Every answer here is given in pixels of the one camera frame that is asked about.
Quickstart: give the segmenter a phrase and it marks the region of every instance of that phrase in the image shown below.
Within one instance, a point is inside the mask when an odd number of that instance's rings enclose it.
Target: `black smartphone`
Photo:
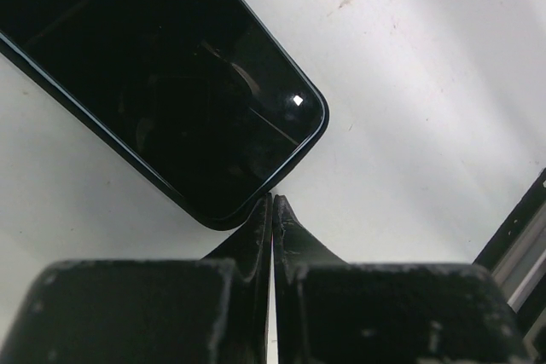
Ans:
[[[242,0],[0,0],[3,53],[206,226],[311,148],[326,101]]]

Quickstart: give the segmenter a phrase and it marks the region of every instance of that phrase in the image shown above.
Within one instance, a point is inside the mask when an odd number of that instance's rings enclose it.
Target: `white surface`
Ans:
[[[471,262],[546,164],[546,0],[246,0],[326,96],[276,192],[349,261]],[[66,257],[201,257],[193,222],[0,58],[0,338]]]

